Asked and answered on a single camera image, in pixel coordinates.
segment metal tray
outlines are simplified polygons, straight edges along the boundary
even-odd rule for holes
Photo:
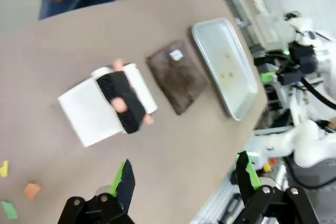
[[[257,82],[232,24],[224,18],[197,23],[193,37],[229,114],[243,119],[257,96]]]

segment brown tabletop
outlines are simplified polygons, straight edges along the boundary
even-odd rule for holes
[[[205,72],[189,28],[219,17],[234,25],[252,63],[224,0],[115,2],[46,19],[0,39],[0,162],[9,160],[9,175],[0,178],[0,200],[15,205],[17,223],[57,223],[69,197],[90,199],[112,183],[126,158],[136,180],[129,211],[135,223],[188,223],[195,216],[251,135],[266,96],[258,82],[255,105],[236,122],[208,85],[177,116],[144,59],[184,38]],[[155,123],[84,148],[57,97],[120,57],[138,65],[158,105]],[[30,182],[42,187],[33,200],[24,196]],[[0,223],[11,223],[2,210]]]

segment white label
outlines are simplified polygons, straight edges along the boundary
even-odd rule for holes
[[[179,50],[174,50],[169,54],[173,60],[181,60],[181,58],[183,57],[183,54],[181,53],[181,51]]]

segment brown cloth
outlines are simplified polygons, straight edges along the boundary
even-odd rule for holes
[[[177,115],[184,113],[206,87],[183,40],[169,44],[146,61]]]

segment screw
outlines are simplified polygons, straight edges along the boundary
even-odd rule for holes
[[[265,194],[269,194],[270,192],[271,192],[271,190],[268,188],[268,187],[263,187],[263,192],[265,193]]]
[[[80,203],[80,200],[79,199],[75,199],[75,201],[73,202],[75,206],[78,206],[79,203]]]
[[[100,197],[100,200],[103,201],[103,202],[107,201],[107,199],[108,199],[108,198],[107,198],[106,195],[103,195],[103,196]]]
[[[290,190],[290,192],[291,192],[292,194],[294,194],[294,195],[298,195],[298,194],[299,194],[299,191],[298,191],[296,188],[292,188],[292,189]]]

